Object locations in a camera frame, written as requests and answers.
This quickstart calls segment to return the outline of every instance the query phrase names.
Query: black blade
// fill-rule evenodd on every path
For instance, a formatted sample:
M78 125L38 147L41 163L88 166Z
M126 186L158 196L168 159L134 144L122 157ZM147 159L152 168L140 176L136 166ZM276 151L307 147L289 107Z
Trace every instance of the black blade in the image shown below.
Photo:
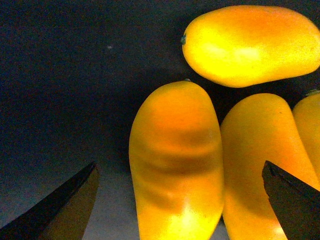
M264 189L288 240L320 239L320 191L266 161Z
M86 192L85 193L82 192L78 194L80 192L80 189L83 186L85 186L86 183L88 183L88 179L93 172L95 173L94 177L90 179L89 186L86 186L85 188ZM0 240L24 240L24 239L35 240L35 239L38 239L41 235L43 235L44 231L48 231L48 229L51 229L51 231L57 232L57 228L59 228L59 223L57 224L55 222L53 225L52 222L54 222L55 217L59 213L60 213L59 221L61 222L63 222L65 219L68 219L68 216L66 217L65 215L68 215L68 214L72 215L70 214L70 204L69 204L69 209L67 211L63 211L63 209L66 209L65 206L68 204L70 199L73 199L71 206L74 206L74 205L77 206L77 202L76 203L74 202L75 201L79 202L79 199L81 199L81 201L87 202L87 204L82 204L79 202L79 209L78 209L82 214L80 215L81 216L80 218L86 218L86 219L80 219L79 221L81 223L85 223L85 226L86 226L92 210L90 208L92 208L95 201L95 196L98 188L98 179L99 179L99 173L96 168L96 164L92 162L86 167L84 167L77 174L75 174L72 178L67 180L64 184L62 184L56 190L54 190L52 193L50 193L47 197L45 197L39 203L37 203L35 206L33 206L28 211L26 211L25 213L17 217L15 220L11 221L7 225L5 225L2 229L0 229ZM68 229L68 231L69 230L74 232L78 231L72 228Z

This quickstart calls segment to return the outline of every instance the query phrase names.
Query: dark background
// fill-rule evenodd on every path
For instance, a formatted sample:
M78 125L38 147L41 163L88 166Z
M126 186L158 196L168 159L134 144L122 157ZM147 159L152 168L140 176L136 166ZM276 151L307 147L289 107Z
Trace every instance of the dark background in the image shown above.
M221 123L241 99L273 93L293 107L320 70L244 88L208 81L186 63L180 38L201 14L231 5L295 10L320 27L319 1L56 0L0 5L0 227L91 161L100 187L86 240L139 239L128 143L156 88L191 79ZM227 239L223 224L212 239Z

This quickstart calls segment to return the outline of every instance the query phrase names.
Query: dark blue surface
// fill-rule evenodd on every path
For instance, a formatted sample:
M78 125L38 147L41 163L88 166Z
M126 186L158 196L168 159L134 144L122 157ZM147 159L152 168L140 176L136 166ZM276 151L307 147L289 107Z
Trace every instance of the dark blue surface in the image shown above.
M230 5L288 7L320 27L318 1L17 1L0 10L0 227L91 161L101 186L84 239L138 239L128 143L134 117L163 84L185 78L219 121L241 99L274 93L293 107L320 70L228 88L197 75L180 38L195 17ZM215 239L226 239L219 228Z

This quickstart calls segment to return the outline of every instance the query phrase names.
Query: orange mango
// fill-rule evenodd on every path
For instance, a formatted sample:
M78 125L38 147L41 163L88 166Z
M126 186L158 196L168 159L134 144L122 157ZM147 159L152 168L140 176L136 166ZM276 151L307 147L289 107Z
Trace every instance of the orange mango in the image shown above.
M222 142L214 106L190 81L156 89L138 110L129 162L141 240L208 240L222 214Z

